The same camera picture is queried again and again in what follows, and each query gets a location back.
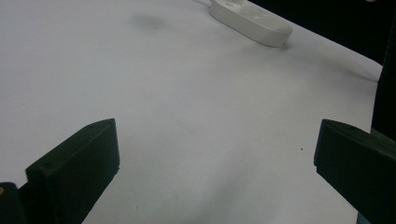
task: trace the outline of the table surface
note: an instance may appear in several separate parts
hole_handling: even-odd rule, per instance
[[[1,1],[1,181],[115,118],[120,171],[84,223],[355,223],[314,152],[322,119],[369,131],[381,66],[295,24],[265,47],[209,4]]]

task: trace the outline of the tabletop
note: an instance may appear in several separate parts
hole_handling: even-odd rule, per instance
[[[0,1],[0,179],[117,122],[120,170],[84,223],[345,223],[313,164],[322,119],[370,130],[381,66],[293,27],[265,47],[209,0]]]

